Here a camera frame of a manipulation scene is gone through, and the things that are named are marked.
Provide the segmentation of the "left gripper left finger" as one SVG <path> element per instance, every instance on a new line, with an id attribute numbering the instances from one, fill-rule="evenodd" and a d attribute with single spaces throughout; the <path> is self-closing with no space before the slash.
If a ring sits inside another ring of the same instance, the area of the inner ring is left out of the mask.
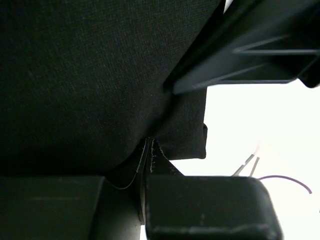
<path id="1" fill-rule="evenodd" d="M 3 240 L 138 240 L 145 223 L 146 139 L 135 150 L 128 183 L 104 176 L 0 179 Z"/>

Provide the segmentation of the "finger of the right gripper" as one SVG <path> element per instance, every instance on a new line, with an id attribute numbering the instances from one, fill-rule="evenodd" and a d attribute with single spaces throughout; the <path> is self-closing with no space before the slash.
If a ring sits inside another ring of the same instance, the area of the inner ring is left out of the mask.
<path id="1" fill-rule="evenodd" d="M 164 83 L 174 94 L 213 85 L 320 84 L 317 0 L 235 0 L 208 24 Z"/>

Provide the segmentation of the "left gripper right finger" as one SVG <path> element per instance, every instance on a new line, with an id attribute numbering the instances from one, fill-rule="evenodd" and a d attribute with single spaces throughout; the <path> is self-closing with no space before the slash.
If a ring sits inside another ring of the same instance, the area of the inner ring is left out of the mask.
<path id="1" fill-rule="evenodd" d="M 151 141 L 144 169 L 149 240 L 281 240 L 270 195 L 246 176 L 185 176 Z"/>

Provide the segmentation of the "black skirt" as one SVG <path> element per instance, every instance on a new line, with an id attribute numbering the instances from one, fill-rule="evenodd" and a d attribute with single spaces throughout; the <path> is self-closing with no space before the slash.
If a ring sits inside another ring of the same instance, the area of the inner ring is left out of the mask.
<path id="1" fill-rule="evenodd" d="M 0 172 L 129 171 L 138 145 L 206 156 L 207 91 L 164 83 L 217 0 L 3 0 Z"/>

